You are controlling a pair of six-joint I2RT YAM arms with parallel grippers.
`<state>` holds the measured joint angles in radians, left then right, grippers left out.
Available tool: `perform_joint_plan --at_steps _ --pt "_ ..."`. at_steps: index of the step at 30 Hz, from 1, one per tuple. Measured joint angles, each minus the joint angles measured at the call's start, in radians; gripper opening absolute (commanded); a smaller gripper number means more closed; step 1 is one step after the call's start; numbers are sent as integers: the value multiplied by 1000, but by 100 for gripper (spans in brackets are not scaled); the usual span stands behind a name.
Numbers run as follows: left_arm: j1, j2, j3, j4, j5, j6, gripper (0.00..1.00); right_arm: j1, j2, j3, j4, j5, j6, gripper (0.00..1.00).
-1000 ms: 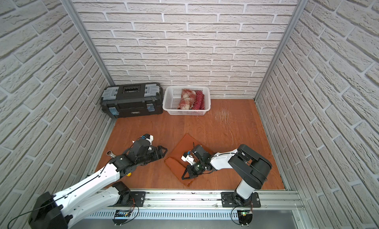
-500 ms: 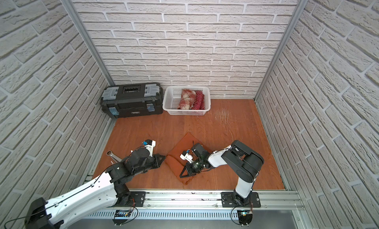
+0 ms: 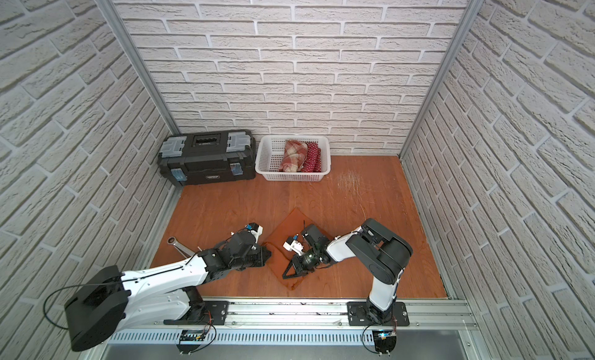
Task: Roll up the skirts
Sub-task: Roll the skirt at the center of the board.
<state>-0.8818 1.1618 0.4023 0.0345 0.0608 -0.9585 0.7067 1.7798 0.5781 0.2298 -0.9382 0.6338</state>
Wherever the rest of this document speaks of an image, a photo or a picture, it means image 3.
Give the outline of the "red polka dot skirt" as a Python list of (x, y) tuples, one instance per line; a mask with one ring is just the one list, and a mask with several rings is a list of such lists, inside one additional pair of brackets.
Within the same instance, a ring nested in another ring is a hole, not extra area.
[(321, 172), (322, 171), (322, 149), (315, 142), (307, 142), (307, 154), (302, 165), (301, 172)]

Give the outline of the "red plaid skirt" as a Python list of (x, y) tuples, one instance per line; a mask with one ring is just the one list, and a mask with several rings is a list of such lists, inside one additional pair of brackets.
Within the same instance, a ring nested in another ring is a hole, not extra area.
[(308, 146), (302, 141), (286, 141), (284, 156), (281, 160), (280, 172), (299, 172), (308, 155)]

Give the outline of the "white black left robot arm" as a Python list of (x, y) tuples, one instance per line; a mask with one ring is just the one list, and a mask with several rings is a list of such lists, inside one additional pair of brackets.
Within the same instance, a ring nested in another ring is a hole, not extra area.
[(112, 265), (87, 283), (74, 285), (74, 294), (64, 304), (71, 350), (86, 351), (131, 327), (198, 321), (200, 285), (232, 271), (265, 266), (271, 253), (259, 243), (262, 232), (260, 225), (251, 223), (215, 248), (180, 262), (126, 272)]

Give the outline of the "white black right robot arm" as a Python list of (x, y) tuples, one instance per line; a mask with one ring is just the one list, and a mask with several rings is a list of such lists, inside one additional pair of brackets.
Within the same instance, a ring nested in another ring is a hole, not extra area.
[(373, 276), (367, 314), (378, 323), (386, 321), (392, 311), (401, 276), (413, 256), (413, 248), (406, 240), (373, 218), (334, 239), (310, 224), (299, 236), (288, 238), (284, 248), (294, 255), (282, 274), (283, 279), (300, 278), (346, 259), (358, 259)]

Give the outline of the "orange brown skirt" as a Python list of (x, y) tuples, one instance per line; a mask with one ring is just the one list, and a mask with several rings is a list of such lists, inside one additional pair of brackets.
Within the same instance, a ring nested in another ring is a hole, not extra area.
[(291, 259), (296, 256), (294, 251), (286, 250), (284, 247), (285, 242), (287, 240), (292, 242), (296, 238), (302, 244), (303, 253), (306, 253), (311, 246), (303, 238), (302, 231), (311, 224), (315, 224), (315, 222), (303, 214), (298, 208), (295, 208), (263, 243), (271, 252), (271, 257), (267, 261), (267, 268), (282, 286), (281, 291), (288, 296), (320, 298), (324, 293), (325, 282), (321, 281), (324, 271), (298, 278), (282, 278), (282, 274), (285, 272)]

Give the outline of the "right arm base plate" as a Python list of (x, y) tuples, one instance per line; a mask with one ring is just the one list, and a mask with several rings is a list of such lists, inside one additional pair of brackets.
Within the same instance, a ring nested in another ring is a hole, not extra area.
[(369, 301), (350, 301), (346, 306), (349, 325), (352, 327), (393, 326), (394, 324), (398, 327), (408, 327), (410, 325), (404, 302), (395, 301), (388, 310), (380, 310)]

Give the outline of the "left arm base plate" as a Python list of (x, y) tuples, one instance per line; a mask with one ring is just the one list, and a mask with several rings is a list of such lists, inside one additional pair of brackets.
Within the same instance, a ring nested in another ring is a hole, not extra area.
[(230, 302), (226, 300), (211, 300), (193, 304), (180, 319), (164, 320), (164, 325), (223, 325), (226, 321), (229, 304)]

